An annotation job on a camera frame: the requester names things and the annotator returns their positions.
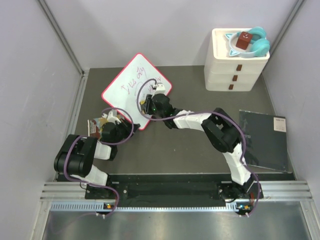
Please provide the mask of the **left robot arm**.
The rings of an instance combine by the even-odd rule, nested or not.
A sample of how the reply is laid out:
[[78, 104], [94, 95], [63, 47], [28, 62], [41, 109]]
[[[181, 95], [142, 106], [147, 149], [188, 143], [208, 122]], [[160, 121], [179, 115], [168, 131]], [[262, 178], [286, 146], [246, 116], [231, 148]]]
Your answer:
[[94, 118], [88, 121], [88, 137], [77, 141], [68, 158], [66, 173], [68, 176], [91, 183], [102, 198], [109, 198], [114, 191], [108, 183], [108, 174], [94, 166], [94, 159], [113, 161], [118, 153], [117, 143], [126, 139], [139, 129], [140, 124], [132, 124], [125, 118], [118, 122]]

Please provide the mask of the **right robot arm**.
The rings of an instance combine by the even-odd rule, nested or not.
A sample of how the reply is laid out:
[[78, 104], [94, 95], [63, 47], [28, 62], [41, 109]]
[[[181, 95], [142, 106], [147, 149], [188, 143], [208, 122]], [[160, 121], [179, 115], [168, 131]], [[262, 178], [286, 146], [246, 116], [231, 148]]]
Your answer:
[[191, 129], [206, 134], [213, 147], [221, 152], [228, 164], [233, 192], [245, 198], [252, 191], [254, 174], [249, 170], [244, 154], [246, 141], [240, 127], [221, 108], [213, 112], [196, 113], [173, 107], [166, 95], [148, 94], [139, 104], [142, 114], [160, 120], [169, 129]]

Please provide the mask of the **pink framed whiteboard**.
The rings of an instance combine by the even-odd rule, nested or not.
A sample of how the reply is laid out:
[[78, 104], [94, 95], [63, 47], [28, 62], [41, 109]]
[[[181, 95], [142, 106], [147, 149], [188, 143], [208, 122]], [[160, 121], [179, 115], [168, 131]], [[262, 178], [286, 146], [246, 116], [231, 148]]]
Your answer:
[[141, 131], [150, 121], [139, 113], [137, 99], [142, 101], [146, 95], [154, 93], [154, 82], [147, 82], [149, 79], [163, 84], [165, 95], [172, 90], [172, 83], [142, 53], [137, 53], [101, 94], [109, 106], [121, 108], [119, 113], [127, 120], [140, 124]]

